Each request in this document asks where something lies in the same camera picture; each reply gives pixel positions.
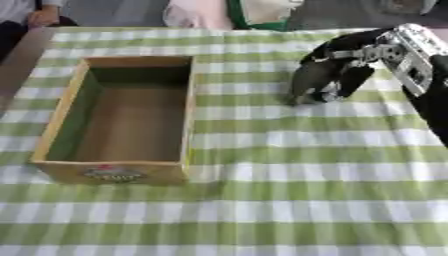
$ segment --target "open box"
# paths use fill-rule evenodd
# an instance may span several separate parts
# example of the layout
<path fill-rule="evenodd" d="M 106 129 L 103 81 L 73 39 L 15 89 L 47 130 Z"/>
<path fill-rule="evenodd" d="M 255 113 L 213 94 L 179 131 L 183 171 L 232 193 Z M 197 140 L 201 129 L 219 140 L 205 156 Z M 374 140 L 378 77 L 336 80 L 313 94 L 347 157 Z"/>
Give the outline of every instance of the open box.
<path fill-rule="evenodd" d="M 191 57 L 81 60 L 31 162 L 64 183 L 184 183 L 193 70 Z"/>

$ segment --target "checkered tablecloth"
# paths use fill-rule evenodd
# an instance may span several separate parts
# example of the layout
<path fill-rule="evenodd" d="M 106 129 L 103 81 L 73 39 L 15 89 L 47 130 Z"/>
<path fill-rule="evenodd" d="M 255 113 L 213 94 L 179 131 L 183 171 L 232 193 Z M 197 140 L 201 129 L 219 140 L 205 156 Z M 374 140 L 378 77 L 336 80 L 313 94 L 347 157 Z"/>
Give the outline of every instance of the checkered tablecloth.
<path fill-rule="evenodd" d="M 0 122 L 0 255 L 448 255 L 448 152 L 384 69 L 289 108 L 298 60 L 348 31 L 65 28 Z M 79 59 L 195 55 L 190 182 L 55 184 L 27 165 Z"/>

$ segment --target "white shirt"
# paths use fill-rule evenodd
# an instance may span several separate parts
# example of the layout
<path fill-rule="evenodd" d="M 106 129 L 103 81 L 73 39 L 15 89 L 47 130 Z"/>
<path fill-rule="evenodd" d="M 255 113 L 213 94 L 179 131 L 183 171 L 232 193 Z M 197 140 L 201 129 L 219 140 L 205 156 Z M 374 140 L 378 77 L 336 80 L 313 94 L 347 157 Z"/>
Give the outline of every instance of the white shirt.
<path fill-rule="evenodd" d="M 62 6 L 64 1 L 42 0 L 42 4 Z M 35 10 L 35 0 L 0 0 L 0 22 L 10 20 L 17 23 L 24 23 L 26 17 Z"/>

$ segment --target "person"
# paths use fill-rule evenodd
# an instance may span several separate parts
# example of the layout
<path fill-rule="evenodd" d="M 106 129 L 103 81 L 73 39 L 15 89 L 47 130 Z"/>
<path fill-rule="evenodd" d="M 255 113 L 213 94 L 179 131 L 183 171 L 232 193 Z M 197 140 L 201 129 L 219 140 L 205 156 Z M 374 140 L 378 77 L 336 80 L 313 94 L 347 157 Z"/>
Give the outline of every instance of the person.
<path fill-rule="evenodd" d="M 60 17 L 65 0 L 1 0 L 0 3 L 0 64 L 29 29 L 69 25 L 72 20 Z"/>

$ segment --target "robotic hand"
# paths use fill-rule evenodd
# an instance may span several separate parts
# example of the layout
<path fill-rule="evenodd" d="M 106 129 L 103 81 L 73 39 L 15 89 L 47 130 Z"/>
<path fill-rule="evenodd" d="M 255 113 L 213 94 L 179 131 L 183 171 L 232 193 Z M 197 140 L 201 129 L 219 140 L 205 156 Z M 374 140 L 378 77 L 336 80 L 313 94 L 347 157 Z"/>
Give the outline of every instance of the robotic hand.
<path fill-rule="evenodd" d="M 410 102 L 448 147 L 448 46 L 430 30 L 404 24 L 332 39 L 305 56 L 294 73 L 288 104 L 347 98 L 382 61 Z"/>

